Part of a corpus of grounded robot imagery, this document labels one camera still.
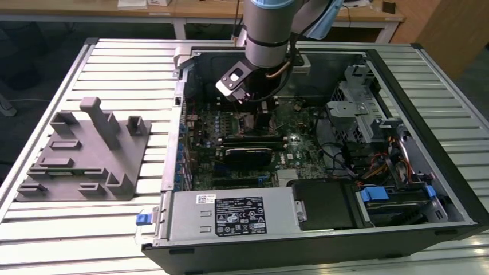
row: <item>desk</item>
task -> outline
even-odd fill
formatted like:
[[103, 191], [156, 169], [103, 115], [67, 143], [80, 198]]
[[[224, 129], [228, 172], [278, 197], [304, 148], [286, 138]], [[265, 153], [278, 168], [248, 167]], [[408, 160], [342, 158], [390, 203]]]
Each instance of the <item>desk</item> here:
[[[238, 18], [242, 16], [240, 4]], [[389, 43], [401, 13], [377, 12], [370, 7], [342, 9], [334, 27], [380, 28], [380, 43]], [[173, 0], [169, 6], [145, 10], [117, 10], [117, 0], [0, 0], [0, 20], [45, 22], [172, 23], [177, 39], [185, 39], [185, 24], [233, 24], [236, 1]]]

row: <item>metal rail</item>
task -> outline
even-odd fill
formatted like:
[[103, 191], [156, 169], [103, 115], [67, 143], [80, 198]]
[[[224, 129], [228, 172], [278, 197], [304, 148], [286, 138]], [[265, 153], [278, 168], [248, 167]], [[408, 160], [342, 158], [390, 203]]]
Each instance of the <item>metal rail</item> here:
[[[164, 274], [135, 244], [135, 215], [159, 204], [175, 95], [173, 55], [180, 46], [232, 46], [228, 41], [100, 40], [84, 46], [33, 136], [0, 189], [0, 269], [5, 274]], [[306, 48], [376, 48], [476, 194], [489, 207], [489, 129], [470, 102], [428, 55], [410, 45], [305, 42]], [[52, 133], [55, 111], [72, 111], [99, 96], [116, 117], [153, 123], [128, 202], [12, 202], [17, 184]], [[396, 114], [386, 98], [386, 106]], [[77, 119], [84, 113], [75, 112]], [[144, 234], [155, 228], [145, 226]], [[410, 257], [248, 270], [230, 274], [486, 274], [489, 235], [441, 243]]]

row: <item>motherboard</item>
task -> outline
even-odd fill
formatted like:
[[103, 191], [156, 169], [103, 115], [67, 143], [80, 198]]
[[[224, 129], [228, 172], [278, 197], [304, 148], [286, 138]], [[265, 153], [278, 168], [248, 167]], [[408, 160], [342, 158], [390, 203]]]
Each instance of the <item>motherboard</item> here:
[[[193, 190], [278, 187], [285, 180], [326, 177], [330, 167], [316, 139], [317, 107], [308, 107], [301, 99], [276, 99], [274, 104], [265, 119], [236, 108], [222, 111], [218, 105], [191, 104]], [[242, 159], [250, 155], [242, 150], [254, 150], [258, 158]], [[232, 153], [238, 166], [230, 165]], [[262, 159], [264, 165], [254, 167]]]

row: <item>circuit board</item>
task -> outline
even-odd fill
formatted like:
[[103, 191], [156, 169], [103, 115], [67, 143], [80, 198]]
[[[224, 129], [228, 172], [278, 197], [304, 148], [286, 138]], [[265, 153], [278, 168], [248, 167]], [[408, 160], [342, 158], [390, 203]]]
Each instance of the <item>circuit board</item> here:
[[249, 112], [221, 112], [209, 104], [191, 108], [187, 123], [191, 127], [191, 148], [195, 155], [193, 190], [217, 189], [221, 179], [260, 178], [260, 187], [278, 187], [277, 170], [296, 169], [297, 179], [326, 177], [326, 168], [314, 136], [314, 107], [297, 108], [294, 100], [280, 100], [272, 111], [269, 130], [258, 136], [281, 137], [284, 148], [273, 150], [269, 165], [256, 170], [229, 169], [222, 162], [220, 139], [249, 137], [244, 130]]

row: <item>robotic arm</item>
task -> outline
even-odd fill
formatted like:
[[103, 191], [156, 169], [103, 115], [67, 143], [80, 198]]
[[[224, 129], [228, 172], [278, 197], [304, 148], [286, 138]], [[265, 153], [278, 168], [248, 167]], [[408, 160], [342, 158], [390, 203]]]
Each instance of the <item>robotic arm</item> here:
[[216, 84], [230, 101], [260, 103], [281, 90], [293, 70], [298, 37], [308, 33], [324, 38], [341, 5], [342, 0], [244, 0], [246, 59]]

